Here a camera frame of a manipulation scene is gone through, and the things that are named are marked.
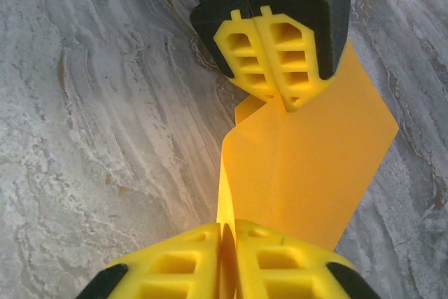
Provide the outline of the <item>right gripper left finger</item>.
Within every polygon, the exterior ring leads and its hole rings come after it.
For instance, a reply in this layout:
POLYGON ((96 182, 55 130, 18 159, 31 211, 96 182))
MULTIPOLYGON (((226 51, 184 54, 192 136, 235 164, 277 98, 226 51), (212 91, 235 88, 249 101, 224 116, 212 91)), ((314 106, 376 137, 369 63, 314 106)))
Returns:
POLYGON ((106 266, 81 298, 217 298, 221 229, 201 225, 106 266))

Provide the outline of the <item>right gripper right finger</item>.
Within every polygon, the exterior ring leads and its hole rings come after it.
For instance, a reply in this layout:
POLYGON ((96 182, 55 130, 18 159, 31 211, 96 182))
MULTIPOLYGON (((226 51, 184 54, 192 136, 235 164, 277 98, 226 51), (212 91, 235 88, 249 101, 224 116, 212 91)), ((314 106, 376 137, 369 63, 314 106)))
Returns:
POLYGON ((345 257, 280 223, 222 222, 223 298, 370 298, 345 257))

